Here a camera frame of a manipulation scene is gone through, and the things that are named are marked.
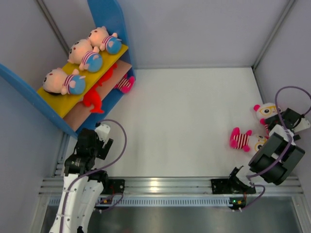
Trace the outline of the red plush monster white mouth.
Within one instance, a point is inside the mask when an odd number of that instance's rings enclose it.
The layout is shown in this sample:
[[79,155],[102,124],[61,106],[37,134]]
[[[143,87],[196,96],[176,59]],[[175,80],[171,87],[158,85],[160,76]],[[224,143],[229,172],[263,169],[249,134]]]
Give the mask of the red plush monster white mouth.
[[83,97],[82,103],[85,107],[93,106],[91,113],[103,114],[102,100],[95,88],[90,89]]

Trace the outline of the red plush monster toy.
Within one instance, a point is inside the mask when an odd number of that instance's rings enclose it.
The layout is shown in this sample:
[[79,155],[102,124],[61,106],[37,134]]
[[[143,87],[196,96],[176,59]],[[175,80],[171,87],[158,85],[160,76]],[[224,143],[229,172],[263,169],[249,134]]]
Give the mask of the red plush monster toy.
[[96,86],[102,86],[103,82],[109,80],[117,67],[118,65],[114,64],[101,78],[99,78],[99,80],[96,82]]

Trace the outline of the white panda doll yellow glasses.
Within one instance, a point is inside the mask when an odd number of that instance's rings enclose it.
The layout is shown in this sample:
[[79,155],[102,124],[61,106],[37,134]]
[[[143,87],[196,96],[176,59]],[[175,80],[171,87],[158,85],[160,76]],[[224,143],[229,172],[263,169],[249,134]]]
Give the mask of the white panda doll yellow glasses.
[[123,94],[126,94],[132,89],[132,87],[135,83],[135,80],[136,79],[134,76],[128,77],[128,75],[125,74],[122,77],[122,79],[115,85],[114,89],[117,89],[120,92],[122,92]]

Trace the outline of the pig doll black hair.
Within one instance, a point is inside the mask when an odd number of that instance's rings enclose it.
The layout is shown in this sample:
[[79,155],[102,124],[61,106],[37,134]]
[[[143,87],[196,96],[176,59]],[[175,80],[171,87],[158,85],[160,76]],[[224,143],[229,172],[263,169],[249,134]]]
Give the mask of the pig doll black hair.
[[85,76],[74,69],[67,74],[63,69],[51,70],[44,78],[43,89],[52,95],[80,95],[86,88]]

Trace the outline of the pig doll blue pants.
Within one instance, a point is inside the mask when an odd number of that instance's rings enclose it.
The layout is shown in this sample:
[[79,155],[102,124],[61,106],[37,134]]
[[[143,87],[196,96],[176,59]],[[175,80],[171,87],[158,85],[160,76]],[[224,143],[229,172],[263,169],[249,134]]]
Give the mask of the pig doll blue pants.
[[87,39],[74,43],[69,50],[68,62],[79,66],[81,71],[95,73],[102,68],[103,59],[97,46],[92,47]]

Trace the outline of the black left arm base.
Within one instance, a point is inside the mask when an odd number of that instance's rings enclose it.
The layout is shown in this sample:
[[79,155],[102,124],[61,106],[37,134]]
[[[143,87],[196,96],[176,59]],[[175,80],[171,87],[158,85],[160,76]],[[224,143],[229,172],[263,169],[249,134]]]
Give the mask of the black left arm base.
[[104,195],[113,195],[116,193],[123,193],[125,189],[125,180],[124,179],[111,179],[109,178],[106,184],[104,185],[104,190],[102,194]]

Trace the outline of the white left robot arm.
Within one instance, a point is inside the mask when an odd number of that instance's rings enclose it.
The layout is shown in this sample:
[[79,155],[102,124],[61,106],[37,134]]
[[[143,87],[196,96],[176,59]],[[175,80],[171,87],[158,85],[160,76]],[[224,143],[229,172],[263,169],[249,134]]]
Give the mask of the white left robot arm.
[[82,129],[73,153],[65,160],[62,196],[51,233],[86,233],[100,194],[110,188],[106,171],[96,171],[95,159],[105,159],[113,140],[110,127]]

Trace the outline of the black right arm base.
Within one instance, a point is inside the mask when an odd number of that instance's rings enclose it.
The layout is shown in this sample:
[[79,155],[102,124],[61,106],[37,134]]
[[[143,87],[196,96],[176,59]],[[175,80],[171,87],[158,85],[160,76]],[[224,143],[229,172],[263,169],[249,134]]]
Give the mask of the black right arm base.
[[211,179],[212,193],[219,194],[255,194],[256,189],[235,179]]

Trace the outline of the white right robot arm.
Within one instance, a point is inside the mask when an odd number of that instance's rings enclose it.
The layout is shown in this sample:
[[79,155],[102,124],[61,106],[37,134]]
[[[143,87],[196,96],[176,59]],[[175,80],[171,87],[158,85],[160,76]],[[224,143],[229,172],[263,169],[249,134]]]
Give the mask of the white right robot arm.
[[232,130],[229,146],[251,157],[247,165],[234,168],[226,181],[233,193],[246,188],[247,182],[282,184],[305,154],[295,143],[299,139],[296,128],[303,123],[303,115],[290,108],[277,113],[275,106],[256,105],[254,109],[268,134],[260,135],[252,130],[242,133],[238,127]]

